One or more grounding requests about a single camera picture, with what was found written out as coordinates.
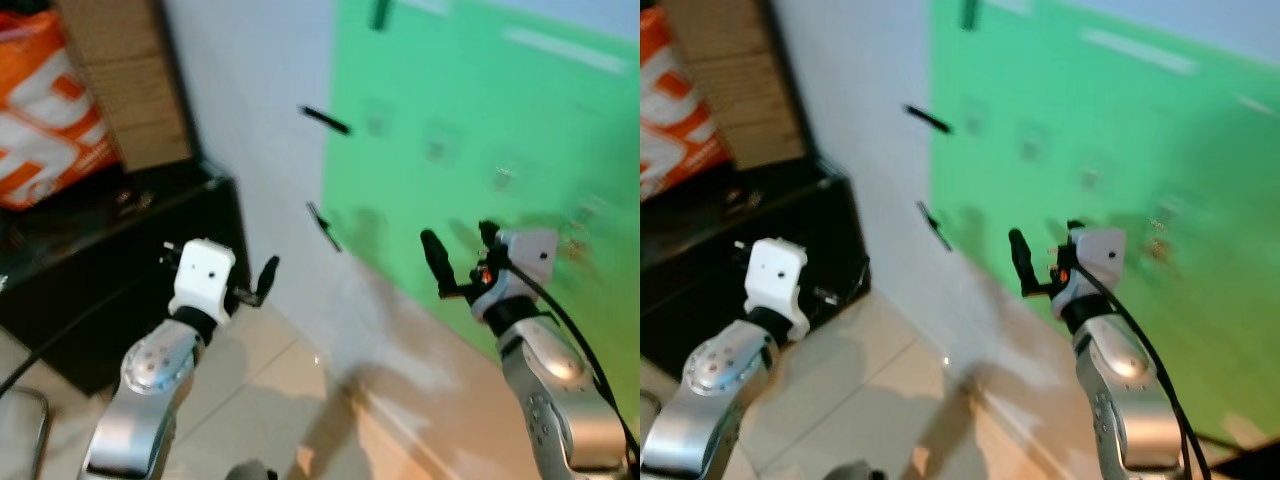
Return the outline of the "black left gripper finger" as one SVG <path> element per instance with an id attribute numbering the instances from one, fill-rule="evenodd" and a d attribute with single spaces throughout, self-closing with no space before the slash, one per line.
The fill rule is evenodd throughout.
<path id="1" fill-rule="evenodd" d="M 869 289 L 870 260 L 863 257 L 858 260 L 852 269 L 847 271 L 847 280 L 840 283 L 840 301 L 842 305 L 851 305 L 860 300 Z"/>
<path id="2" fill-rule="evenodd" d="M 256 289 L 250 294 L 250 306 L 261 307 L 269 296 L 271 288 L 274 287 L 276 279 L 276 270 L 280 264 L 279 256 L 271 256 L 264 265 L 257 283 Z"/>

